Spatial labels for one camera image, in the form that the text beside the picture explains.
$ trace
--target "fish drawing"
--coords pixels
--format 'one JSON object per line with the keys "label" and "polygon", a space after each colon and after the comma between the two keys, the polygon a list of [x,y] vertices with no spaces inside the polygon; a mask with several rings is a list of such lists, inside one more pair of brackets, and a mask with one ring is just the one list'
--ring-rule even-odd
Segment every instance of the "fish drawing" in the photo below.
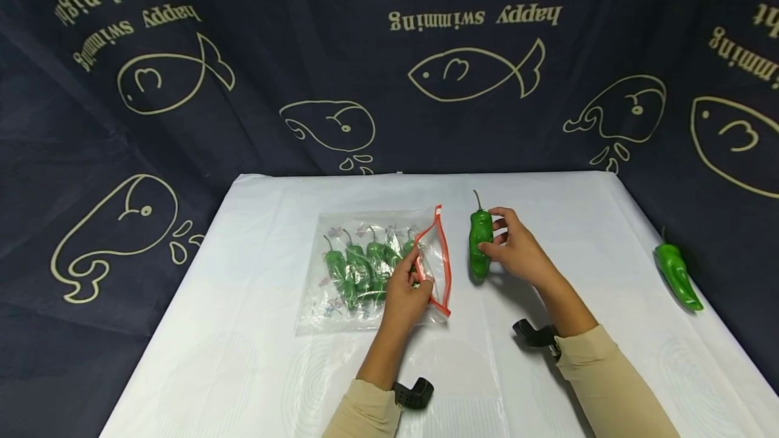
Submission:
{"label": "fish drawing", "polygon": [[[173,188],[157,176],[137,174],[120,183],[71,228],[51,256],[53,277],[72,286],[63,298],[75,304],[97,298],[99,284],[111,270],[104,256],[132,256],[155,247],[170,233],[178,214],[179,200]],[[184,237],[192,226],[187,220],[171,235]],[[203,238],[192,235],[188,242],[199,247]],[[82,250],[96,244],[107,247]],[[184,264],[188,257],[184,245],[171,241],[168,246],[174,264]]]}
{"label": "fish drawing", "polygon": [[609,145],[590,160],[590,165],[606,162],[606,171],[619,174],[620,163],[630,161],[625,143],[649,141],[663,118],[666,98],[660,78],[648,74],[625,76],[595,95],[576,119],[565,121],[563,131],[586,132],[598,127],[598,136]]}
{"label": "fish drawing", "polygon": [[116,75],[119,96],[129,110],[156,115],[178,109],[203,86],[206,70],[227,90],[235,86],[235,74],[209,38],[197,33],[199,57],[178,53],[144,54],[130,59]]}
{"label": "fish drawing", "polygon": [[[354,154],[373,144],[376,136],[373,117],[358,102],[303,100],[284,105],[279,115],[298,139],[310,136],[329,150],[347,153],[339,164],[341,171],[351,171],[355,166],[373,162],[373,156],[369,154]],[[359,170],[363,174],[373,174],[368,166],[359,166]]]}
{"label": "fish drawing", "polygon": [[692,101],[692,142],[701,161],[738,187],[779,198],[779,124],[746,105],[719,97]]}
{"label": "fish drawing", "polygon": [[544,59],[546,47],[540,39],[516,66],[486,49],[455,48],[422,59],[411,68],[408,78],[422,93],[438,101],[475,99],[516,80],[519,98],[523,99],[538,88]]}

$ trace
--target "person's left hand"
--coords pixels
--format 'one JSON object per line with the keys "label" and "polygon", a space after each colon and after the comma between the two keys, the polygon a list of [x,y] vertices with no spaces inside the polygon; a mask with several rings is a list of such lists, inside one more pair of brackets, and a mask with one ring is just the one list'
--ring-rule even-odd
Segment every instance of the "person's left hand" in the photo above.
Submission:
{"label": "person's left hand", "polygon": [[425,313],[427,301],[433,291],[430,280],[420,282],[419,288],[414,288],[417,276],[410,273],[411,266],[419,256],[419,248],[414,249],[400,261],[387,281],[386,303],[384,317],[381,319],[381,330],[391,331],[398,336],[407,336],[419,318]]}

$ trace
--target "whale drawing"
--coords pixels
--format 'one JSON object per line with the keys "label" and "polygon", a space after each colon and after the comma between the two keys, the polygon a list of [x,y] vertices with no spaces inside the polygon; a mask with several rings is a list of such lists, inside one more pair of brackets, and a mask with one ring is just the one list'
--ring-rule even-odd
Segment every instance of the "whale drawing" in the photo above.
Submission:
{"label": "whale drawing", "polygon": [[545,59],[546,47],[540,39],[516,66],[486,49],[454,48],[422,59],[407,76],[422,93],[438,101],[475,99],[509,80],[517,81],[523,99],[538,88]]}
{"label": "whale drawing", "polygon": [[116,75],[119,96],[129,110],[157,115],[178,109],[193,98],[210,71],[227,90],[235,86],[235,74],[222,60],[216,45],[200,33],[199,57],[178,53],[144,54],[130,59]]}
{"label": "whale drawing", "polygon": [[304,140],[311,137],[332,151],[347,153],[339,164],[341,171],[355,166],[363,174],[373,174],[367,165],[373,162],[369,154],[354,154],[371,144],[376,136],[376,124],[368,109],[352,100],[303,100],[284,105],[279,110],[284,124],[294,135]]}
{"label": "whale drawing", "polygon": [[626,142],[644,144],[660,125],[665,112],[667,91],[660,78],[635,74],[620,78],[595,95],[576,119],[563,123],[564,132],[598,132],[610,145],[590,160],[595,166],[606,163],[606,171],[619,174],[620,163],[630,160]]}
{"label": "whale drawing", "polygon": [[[137,174],[120,183],[70,229],[51,256],[53,277],[71,286],[63,299],[73,304],[93,301],[99,294],[99,284],[111,270],[104,256],[132,256],[155,247],[173,228],[178,214],[179,200],[161,178]],[[106,231],[106,224],[112,230]],[[173,237],[184,237],[192,226],[190,220],[185,221]],[[82,233],[85,235],[74,243]],[[189,242],[199,247],[203,238],[192,235]],[[81,247],[89,244],[108,247],[83,252]],[[184,264],[188,256],[183,245],[175,241],[168,245],[173,262]],[[70,257],[73,247],[79,247],[76,253],[81,254]]]}

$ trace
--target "finger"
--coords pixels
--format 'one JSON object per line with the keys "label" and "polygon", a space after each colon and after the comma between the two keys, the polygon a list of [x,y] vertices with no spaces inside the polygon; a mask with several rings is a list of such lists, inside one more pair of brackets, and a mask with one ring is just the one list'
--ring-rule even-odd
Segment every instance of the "finger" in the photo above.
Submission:
{"label": "finger", "polygon": [[508,248],[496,243],[482,242],[479,244],[479,250],[488,258],[502,262],[502,255],[506,253]]}
{"label": "finger", "polygon": [[419,257],[419,247],[414,245],[414,248],[406,254],[406,257],[398,263],[398,267],[395,268],[393,275],[395,274],[408,274],[411,270],[411,266],[414,265],[415,260]]}
{"label": "finger", "polygon": [[503,220],[506,221],[506,227],[508,227],[509,232],[525,228],[522,222],[519,221],[517,213],[511,208],[495,207],[488,209],[488,212],[493,214],[493,216],[502,216]]}
{"label": "finger", "polygon": [[495,240],[493,240],[492,243],[495,245],[503,245],[508,241],[509,241],[509,233],[503,232],[501,234],[496,235]]}
{"label": "finger", "polygon": [[506,218],[498,218],[495,222],[492,223],[492,232],[496,232],[502,228],[508,228],[506,225]]}
{"label": "finger", "polygon": [[424,281],[421,281],[419,283],[419,288],[416,288],[414,290],[414,297],[419,298],[425,301],[427,303],[427,300],[430,299],[430,295],[433,293],[433,281],[429,279],[425,279]]}

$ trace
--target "pepper stem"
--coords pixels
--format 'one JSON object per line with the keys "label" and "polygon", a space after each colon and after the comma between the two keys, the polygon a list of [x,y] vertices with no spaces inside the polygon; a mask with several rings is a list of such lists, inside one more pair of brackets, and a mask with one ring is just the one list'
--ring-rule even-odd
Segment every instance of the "pepper stem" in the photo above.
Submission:
{"label": "pepper stem", "polygon": [[479,204],[479,212],[481,212],[481,200],[479,199],[479,193],[476,193],[476,190],[473,190],[473,193],[476,195],[476,203]]}

